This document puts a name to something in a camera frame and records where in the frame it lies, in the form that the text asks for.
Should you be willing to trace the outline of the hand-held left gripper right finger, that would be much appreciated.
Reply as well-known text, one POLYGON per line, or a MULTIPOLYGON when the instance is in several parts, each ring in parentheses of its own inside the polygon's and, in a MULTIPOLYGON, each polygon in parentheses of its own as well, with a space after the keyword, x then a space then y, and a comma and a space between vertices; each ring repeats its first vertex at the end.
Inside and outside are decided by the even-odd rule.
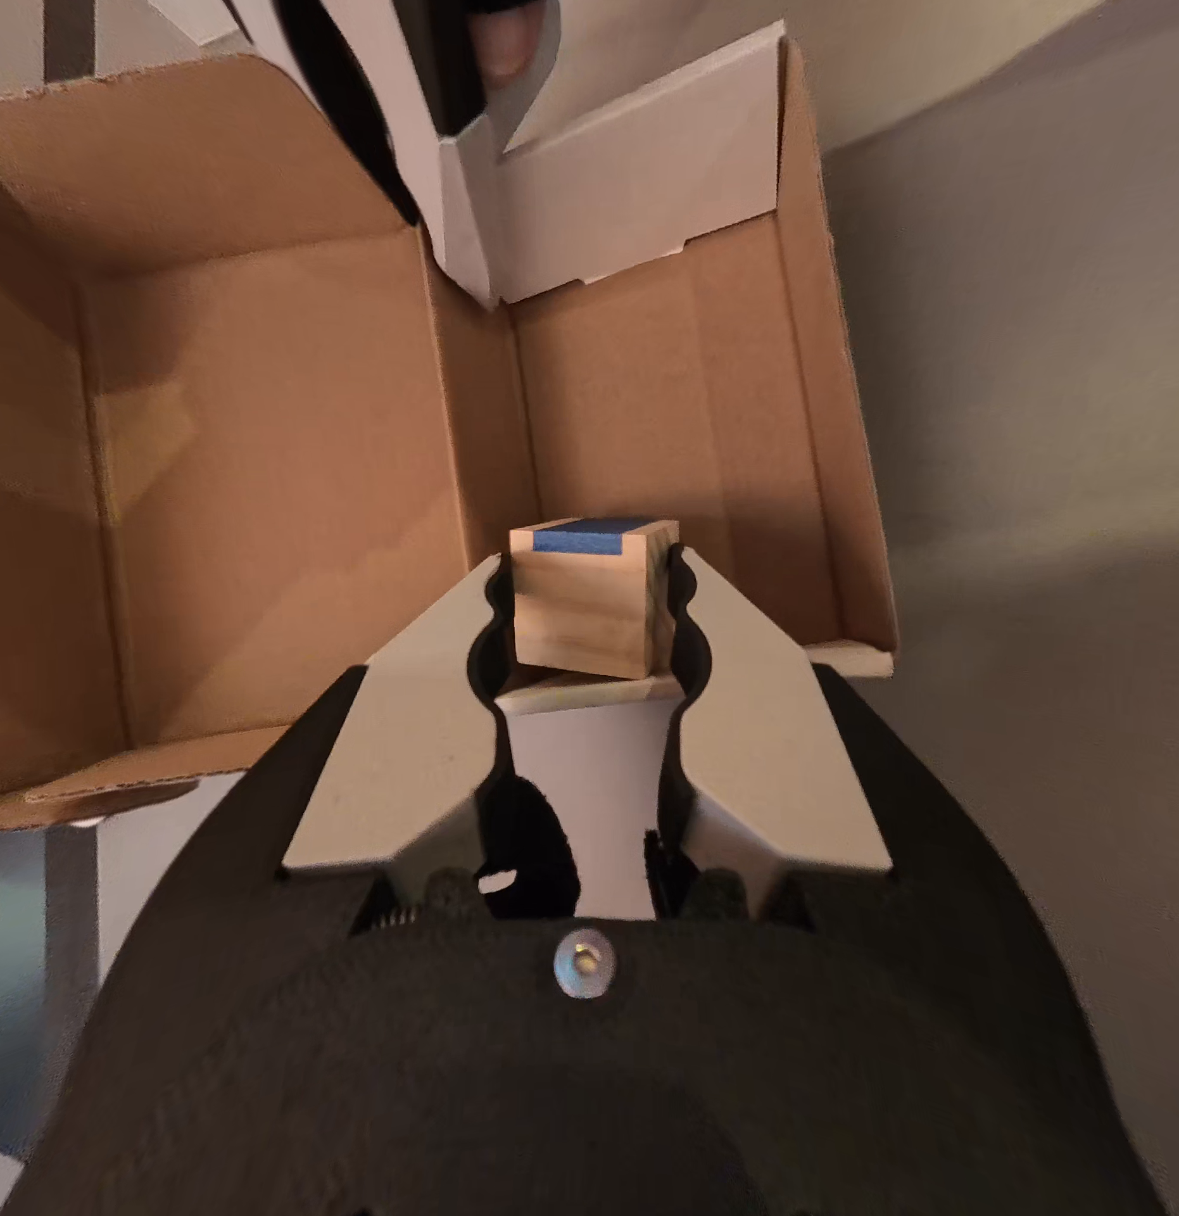
POLYGON ((658 787, 658 916, 696 889, 765 920, 802 874, 894 863, 808 653, 696 550, 669 563, 675 705, 658 787))

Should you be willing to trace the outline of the person's right hand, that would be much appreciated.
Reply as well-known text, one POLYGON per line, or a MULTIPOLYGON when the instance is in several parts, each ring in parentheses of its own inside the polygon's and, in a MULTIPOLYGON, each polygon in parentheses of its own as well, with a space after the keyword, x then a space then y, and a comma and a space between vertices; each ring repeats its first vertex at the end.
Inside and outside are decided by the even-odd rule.
POLYGON ((501 89, 517 80, 534 61, 542 26, 542 3, 530 3, 469 15, 469 31, 483 83, 501 89))

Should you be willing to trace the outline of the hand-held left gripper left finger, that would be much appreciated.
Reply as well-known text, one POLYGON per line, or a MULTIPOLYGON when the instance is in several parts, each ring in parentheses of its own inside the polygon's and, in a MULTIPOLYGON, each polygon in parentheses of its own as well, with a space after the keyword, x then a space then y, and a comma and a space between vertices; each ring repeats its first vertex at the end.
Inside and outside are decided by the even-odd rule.
POLYGON ((382 870, 401 905, 431 874, 479 873, 484 806, 512 773, 497 702, 512 674, 508 559, 492 555, 366 664, 282 863, 382 870))

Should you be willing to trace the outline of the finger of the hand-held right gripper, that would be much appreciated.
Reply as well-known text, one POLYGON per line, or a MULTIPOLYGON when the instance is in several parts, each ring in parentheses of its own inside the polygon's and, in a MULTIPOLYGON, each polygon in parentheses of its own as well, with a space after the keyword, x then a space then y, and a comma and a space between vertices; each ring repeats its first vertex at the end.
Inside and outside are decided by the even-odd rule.
POLYGON ((436 132, 460 135, 487 109, 465 3, 406 2, 403 36, 436 132))
POLYGON ((226 2, 240 32, 284 71, 409 227, 421 211, 399 173, 384 112, 351 46, 322 2, 226 2))

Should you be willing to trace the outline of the white cardboard box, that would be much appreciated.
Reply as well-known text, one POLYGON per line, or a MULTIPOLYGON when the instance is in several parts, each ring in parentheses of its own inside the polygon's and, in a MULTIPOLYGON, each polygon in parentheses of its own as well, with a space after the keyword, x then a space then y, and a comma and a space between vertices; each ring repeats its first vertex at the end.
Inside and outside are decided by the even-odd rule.
POLYGON ((778 202, 465 297, 254 56, 0 99, 0 831, 255 764, 511 530, 658 515, 848 677, 900 649, 806 60, 778 202))

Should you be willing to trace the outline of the wooden cube with blue tape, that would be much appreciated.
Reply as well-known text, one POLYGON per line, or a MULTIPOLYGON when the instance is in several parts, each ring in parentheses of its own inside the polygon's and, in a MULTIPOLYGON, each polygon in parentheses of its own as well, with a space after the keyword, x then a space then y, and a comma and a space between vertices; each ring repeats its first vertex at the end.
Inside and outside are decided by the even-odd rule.
POLYGON ((510 532, 518 661, 640 680, 670 665, 670 550, 680 523, 580 517, 510 532))

